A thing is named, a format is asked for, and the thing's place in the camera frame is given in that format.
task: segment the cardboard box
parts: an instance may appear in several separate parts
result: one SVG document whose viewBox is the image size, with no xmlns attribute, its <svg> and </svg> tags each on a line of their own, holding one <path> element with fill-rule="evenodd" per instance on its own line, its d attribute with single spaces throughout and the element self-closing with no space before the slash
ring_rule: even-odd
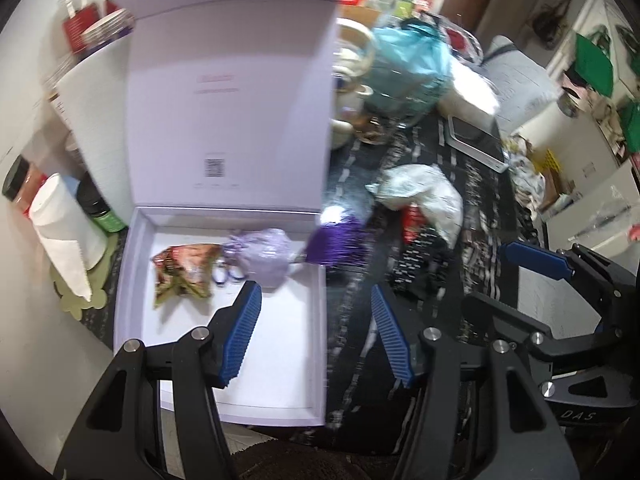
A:
<svg viewBox="0 0 640 480">
<path fill-rule="evenodd" d="M 127 144 L 136 211 L 116 302 L 114 347 L 178 339 L 240 285 L 153 308 L 151 257 L 281 228 L 301 250 L 318 224 L 332 114 L 338 0 L 115 0 L 136 17 Z M 220 419 L 324 424 L 324 269 L 303 264 L 262 312 L 240 374 L 216 390 Z M 170 383 L 161 387 L 173 406 Z"/>
</svg>

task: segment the clear plastic bag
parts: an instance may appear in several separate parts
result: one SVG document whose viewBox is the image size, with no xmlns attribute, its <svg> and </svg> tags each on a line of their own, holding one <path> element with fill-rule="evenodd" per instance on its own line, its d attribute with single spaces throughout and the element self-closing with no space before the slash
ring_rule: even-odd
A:
<svg viewBox="0 0 640 480">
<path fill-rule="evenodd" d="M 380 184 L 366 188 L 393 211 L 415 202 L 449 248 L 456 245 L 462 226 L 462 197 L 436 164 L 405 164 L 385 170 Z"/>
<path fill-rule="evenodd" d="M 228 262 L 263 288 L 280 286 L 289 271 L 291 240 L 282 229 L 264 229 L 232 236 L 224 245 Z"/>
<path fill-rule="evenodd" d="M 449 45 L 437 27 L 406 20 L 400 28 L 374 28 L 376 59 L 364 82 L 367 103 L 390 118 L 414 124 L 435 106 L 451 84 Z"/>
<path fill-rule="evenodd" d="M 579 243 L 597 250 L 620 232 L 628 232 L 640 221 L 640 202 L 629 202 L 616 186 L 611 186 L 610 198 L 589 218 L 584 229 L 569 237 L 568 244 Z"/>
</svg>

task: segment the white plastic bag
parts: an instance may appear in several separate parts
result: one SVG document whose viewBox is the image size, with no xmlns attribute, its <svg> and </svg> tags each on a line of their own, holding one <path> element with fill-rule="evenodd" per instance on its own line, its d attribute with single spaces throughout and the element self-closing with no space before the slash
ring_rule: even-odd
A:
<svg viewBox="0 0 640 480">
<path fill-rule="evenodd" d="M 405 164 L 383 171 L 380 184 L 365 186 L 393 211 L 415 202 L 422 214 L 453 249 L 462 226 L 462 197 L 440 168 Z"/>
</svg>

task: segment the green bag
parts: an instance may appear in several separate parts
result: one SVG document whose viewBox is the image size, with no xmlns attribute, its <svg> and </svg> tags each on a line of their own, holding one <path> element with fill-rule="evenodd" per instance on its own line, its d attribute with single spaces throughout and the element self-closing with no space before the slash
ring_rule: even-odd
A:
<svg viewBox="0 0 640 480">
<path fill-rule="evenodd" d="M 575 71 L 600 95 L 613 94 L 613 65 L 603 50 L 576 34 Z"/>
<path fill-rule="evenodd" d="M 631 101 L 620 110 L 620 126 L 629 153 L 640 152 L 640 103 Z"/>
</svg>

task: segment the plastic container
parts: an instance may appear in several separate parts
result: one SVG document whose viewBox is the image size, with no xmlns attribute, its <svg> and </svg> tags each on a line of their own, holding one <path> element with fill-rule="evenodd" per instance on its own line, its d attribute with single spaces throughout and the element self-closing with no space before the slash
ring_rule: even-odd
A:
<svg viewBox="0 0 640 480">
<path fill-rule="evenodd" d="M 85 44 L 82 33 L 100 20 L 100 10 L 94 0 L 60 0 L 60 6 L 68 17 L 62 22 L 71 51 L 79 59 L 84 57 Z"/>
<path fill-rule="evenodd" d="M 28 218 L 31 202 L 46 180 L 35 164 L 18 155 L 4 178 L 2 194 Z"/>
<path fill-rule="evenodd" d="M 104 231 L 117 233 L 122 231 L 126 225 L 111 211 L 111 208 L 104 201 L 98 188 L 95 187 L 91 176 L 86 173 L 76 191 L 76 200 L 80 204 L 82 211 L 92 218 Z"/>
<path fill-rule="evenodd" d="M 76 59 L 73 56 L 65 57 L 53 74 L 42 82 L 42 86 L 47 95 L 47 101 L 51 103 L 56 114 L 69 130 L 71 129 L 71 125 L 65 115 L 65 106 L 62 103 L 62 99 L 60 99 L 56 85 L 60 79 L 62 79 L 62 76 L 69 72 L 75 65 Z"/>
<path fill-rule="evenodd" d="M 133 23 L 133 16 L 126 9 L 116 10 L 95 22 L 82 33 L 82 41 L 86 44 L 85 56 L 90 56 L 112 41 L 129 34 Z"/>
</svg>

